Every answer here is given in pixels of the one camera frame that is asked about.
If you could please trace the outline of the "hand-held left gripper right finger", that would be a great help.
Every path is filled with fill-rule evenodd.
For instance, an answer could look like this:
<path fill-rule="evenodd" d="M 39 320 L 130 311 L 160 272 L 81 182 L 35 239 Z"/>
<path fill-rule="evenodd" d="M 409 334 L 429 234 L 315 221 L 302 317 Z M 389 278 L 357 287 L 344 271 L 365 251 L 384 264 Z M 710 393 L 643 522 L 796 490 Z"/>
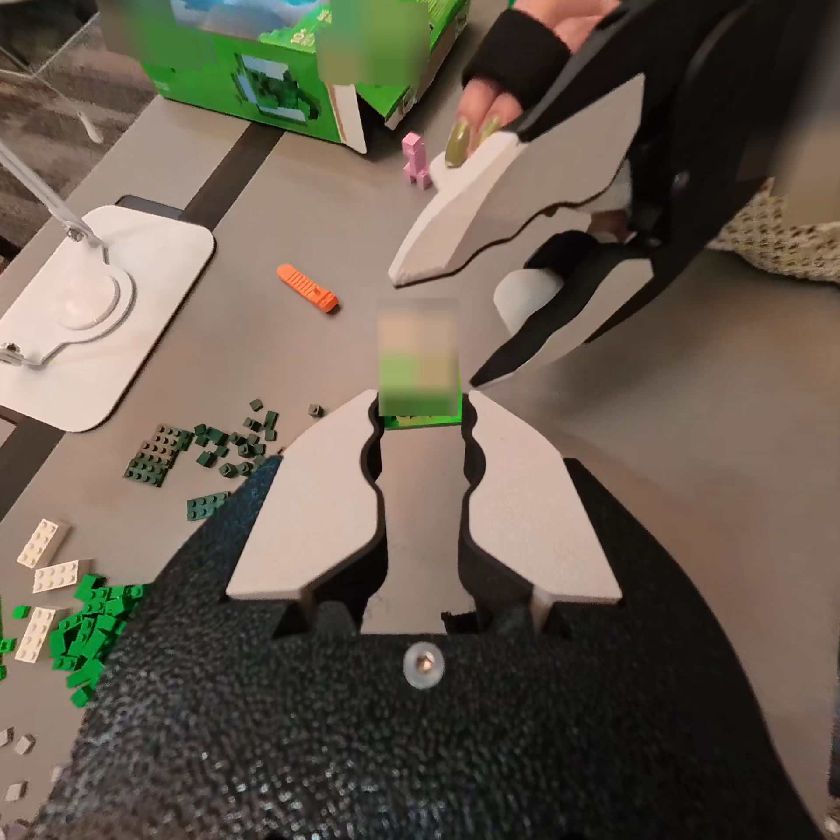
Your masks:
<path fill-rule="evenodd" d="M 560 451 L 480 391 L 464 398 L 463 586 L 497 614 L 528 608 L 540 630 L 558 603 L 623 599 Z"/>

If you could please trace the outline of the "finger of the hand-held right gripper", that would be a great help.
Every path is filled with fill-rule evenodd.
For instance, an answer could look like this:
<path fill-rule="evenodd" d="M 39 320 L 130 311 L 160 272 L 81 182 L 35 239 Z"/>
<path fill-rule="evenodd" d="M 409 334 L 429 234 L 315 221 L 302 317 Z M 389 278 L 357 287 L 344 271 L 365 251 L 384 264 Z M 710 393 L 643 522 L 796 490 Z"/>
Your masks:
<path fill-rule="evenodd" d="M 644 90 L 640 73 L 535 140 L 498 131 L 458 168 L 447 168 L 442 154 L 435 158 L 429 173 L 436 193 L 394 257 L 393 286 L 453 276 L 556 208 L 592 214 L 627 207 L 627 153 Z"/>
<path fill-rule="evenodd" d="M 506 275 L 494 291 L 508 340 L 472 375 L 470 386 L 488 387 L 571 354 L 653 277 L 645 257 L 531 259 Z"/>

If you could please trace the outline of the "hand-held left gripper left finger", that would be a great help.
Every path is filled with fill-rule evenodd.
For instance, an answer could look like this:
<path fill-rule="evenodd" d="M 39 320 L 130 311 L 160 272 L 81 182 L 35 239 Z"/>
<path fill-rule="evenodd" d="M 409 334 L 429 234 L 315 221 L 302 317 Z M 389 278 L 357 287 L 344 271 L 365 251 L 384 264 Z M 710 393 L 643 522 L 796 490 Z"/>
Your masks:
<path fill-rule="evenodd" d="M 366 390 L 317 421 L 281 457 L 227 584 L 233 601 L 340 602 L 363 620 L 386 577 L 384 433 Z"/>

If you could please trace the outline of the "bright green lego plate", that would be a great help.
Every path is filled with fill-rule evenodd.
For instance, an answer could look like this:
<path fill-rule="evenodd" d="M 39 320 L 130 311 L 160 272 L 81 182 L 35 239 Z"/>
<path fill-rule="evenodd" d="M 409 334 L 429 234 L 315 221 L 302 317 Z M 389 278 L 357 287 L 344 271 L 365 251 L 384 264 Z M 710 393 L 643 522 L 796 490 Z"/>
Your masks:
<path fill-rule="evenodd" d="M 433 415 L 405 415 L 405 416 L 383 416 L 384 428 L 390 431 L 419 429 L 427 427 L 451 427 L 461 424 L 462 415 L 457 413 L 452 416 Z"/>

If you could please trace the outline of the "person's right forearm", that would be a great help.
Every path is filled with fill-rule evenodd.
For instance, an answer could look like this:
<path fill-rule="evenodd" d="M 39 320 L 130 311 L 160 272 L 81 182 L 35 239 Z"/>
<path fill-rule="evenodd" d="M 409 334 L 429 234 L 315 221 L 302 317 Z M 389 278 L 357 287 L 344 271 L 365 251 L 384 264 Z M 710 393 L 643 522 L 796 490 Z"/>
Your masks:
<path fill-rule="evenodd" d="M 839 223 L 790 224 L 786 200 L 772 195 L 773 184 L 767 179 L 707 248 L 772 275 L 838 286 Z"/>

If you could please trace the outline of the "pink lego pig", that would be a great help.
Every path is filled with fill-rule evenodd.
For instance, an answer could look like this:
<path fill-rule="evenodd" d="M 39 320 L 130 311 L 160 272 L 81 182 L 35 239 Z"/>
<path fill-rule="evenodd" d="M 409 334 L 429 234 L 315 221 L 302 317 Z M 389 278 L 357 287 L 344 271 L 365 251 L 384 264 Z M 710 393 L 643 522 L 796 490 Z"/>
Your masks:
<path fill-rule="evenodd" d="M 420 134 L 409 132 L 402 138 L 402 154 L 405 159 L 403 175 L 407 184 L 422 190 L 432 185 L 428 171 L 424 141 Z"/>

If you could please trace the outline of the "dark green lego plate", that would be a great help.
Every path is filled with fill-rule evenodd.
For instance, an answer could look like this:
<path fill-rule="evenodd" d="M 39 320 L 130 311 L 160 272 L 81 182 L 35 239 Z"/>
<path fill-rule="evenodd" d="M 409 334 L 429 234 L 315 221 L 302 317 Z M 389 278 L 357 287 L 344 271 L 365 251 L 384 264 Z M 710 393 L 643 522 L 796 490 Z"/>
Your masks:
<path fill-rule="evenodd" d="M 194 437 L 191 430 L 158 425 L 130 459 L 123 477 L 138 485 L 160 488 L 179 454 L 189 449 Z"/>

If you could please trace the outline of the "white lego brick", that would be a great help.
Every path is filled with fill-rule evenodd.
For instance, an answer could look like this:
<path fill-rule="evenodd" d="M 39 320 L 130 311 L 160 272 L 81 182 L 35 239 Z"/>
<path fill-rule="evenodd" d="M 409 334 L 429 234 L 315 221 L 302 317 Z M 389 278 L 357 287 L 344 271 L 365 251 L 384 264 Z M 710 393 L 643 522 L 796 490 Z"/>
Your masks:
<path fill-rule="evenodd" d="M 73 560 L 35 568 L 32 594 L 77 587 L 91 571 L 90 559 Z"/>
<path fill-rule="evenodd" d="M 49 564 L 72 526 L 61 520 L 42 518 L 17 557 L 17 564 L 29 569 Z"/>
<path fill-rule="evenodd" d="M 30 613 L 27 627 L 21 636 L 14 659 L 34 664 L 43 652 L 48 635 L 70 614 L 68 607 L 35 606 Z"/>

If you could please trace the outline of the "green lego set box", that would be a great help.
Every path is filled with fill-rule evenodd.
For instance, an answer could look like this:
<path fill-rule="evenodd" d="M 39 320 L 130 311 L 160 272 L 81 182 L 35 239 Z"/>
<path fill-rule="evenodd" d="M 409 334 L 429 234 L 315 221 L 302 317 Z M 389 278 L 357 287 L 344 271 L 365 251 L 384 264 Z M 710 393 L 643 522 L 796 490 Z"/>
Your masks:
<path fill-rule="evenodd" d="M 164 98 L 367 152 L 463 32 L 467 1 L 100 1 L 106 46 Z"/>

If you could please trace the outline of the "pile of dark green bricks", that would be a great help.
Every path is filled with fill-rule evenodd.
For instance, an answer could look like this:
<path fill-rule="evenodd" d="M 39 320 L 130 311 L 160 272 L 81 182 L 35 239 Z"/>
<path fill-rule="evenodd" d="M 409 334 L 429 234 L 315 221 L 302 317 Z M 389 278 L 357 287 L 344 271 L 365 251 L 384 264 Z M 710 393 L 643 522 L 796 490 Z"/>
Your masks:
<path fill-rule="evenodd" d="M 304 431 L 326 415 L 321 404 L 293 413 L 278 398 L 248 394 L 244 401 L 203 413 L 192 428 L 189 458 L 226 486 L 244 480 L 272 457 L 283 457 Z"/>

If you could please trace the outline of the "dark green long brick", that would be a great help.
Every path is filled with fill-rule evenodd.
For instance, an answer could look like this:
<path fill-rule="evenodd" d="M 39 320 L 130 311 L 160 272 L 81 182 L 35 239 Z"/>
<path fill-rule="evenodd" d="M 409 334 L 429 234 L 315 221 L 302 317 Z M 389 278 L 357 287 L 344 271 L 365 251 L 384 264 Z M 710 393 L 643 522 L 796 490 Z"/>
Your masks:
<path fill-rule="evenodd" d="M 186 519 L 189 522 L 199 522 L 212 517 L 231 495 L 231 491 L 224 490 L 188 499 L 185 506 Z"/>

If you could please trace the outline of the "orange brick separator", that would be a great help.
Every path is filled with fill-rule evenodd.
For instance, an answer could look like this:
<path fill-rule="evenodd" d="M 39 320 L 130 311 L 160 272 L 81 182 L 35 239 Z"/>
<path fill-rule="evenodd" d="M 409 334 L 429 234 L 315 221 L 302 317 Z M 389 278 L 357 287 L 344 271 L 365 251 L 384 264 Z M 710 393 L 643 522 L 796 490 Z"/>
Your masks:
<path fill-rule="evenodd" d="M 294 266 L 284 264 L 276 269 L 279 279 L 320 312 L 330 314 L 340 302 L 335 294 L 318 285 Z"/>

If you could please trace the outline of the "pile of bright green bricks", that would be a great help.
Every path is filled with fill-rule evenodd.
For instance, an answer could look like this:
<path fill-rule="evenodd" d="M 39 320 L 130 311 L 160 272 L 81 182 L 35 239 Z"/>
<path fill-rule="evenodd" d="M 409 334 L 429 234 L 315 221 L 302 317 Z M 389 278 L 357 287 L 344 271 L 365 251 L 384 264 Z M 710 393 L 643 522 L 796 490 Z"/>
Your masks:
<path fill-rule="evenodd" d="M 111 652 L 152 589 L 152 583 L 110 585 L 101 574 L 87 574 L 77 586 L 79 608 L 69 608 L 70 614 L 48 635 L 41 653 L 53 671 L 66 675 L 75 708 L 81 710 L 91 701 Z M 2 679 L 7 676 L 5 658 L 14 657 L 35 606 L 47 605 L 18 605 L 12 611 L 12 619 L 25 626 L 12 636 L 2 635 Z"/>

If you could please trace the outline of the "white lamp base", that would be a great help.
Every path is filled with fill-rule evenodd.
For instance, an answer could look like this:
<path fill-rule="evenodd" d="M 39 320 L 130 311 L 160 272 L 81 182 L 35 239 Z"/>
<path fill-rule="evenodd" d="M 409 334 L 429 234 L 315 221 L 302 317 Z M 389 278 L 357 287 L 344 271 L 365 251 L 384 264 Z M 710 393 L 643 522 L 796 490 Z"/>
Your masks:
<path fill-rule="evenodd" d="M 203 226 L 105 205 L 81 220 L 2 316 L 1 403 L 69 433 L 100 425 L 209 263 Z"/>

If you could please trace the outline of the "clear acrylic box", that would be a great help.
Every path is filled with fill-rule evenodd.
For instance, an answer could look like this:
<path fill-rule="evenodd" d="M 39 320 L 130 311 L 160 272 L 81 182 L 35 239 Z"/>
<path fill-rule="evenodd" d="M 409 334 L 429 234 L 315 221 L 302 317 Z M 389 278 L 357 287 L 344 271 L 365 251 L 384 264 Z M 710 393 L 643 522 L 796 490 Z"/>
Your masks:
<path fill-rule="evenodd" d="M 2 135 L 100 151 L 155 96 L 140 64 L 105 45 L 96 2 L 2 2 Z"/>

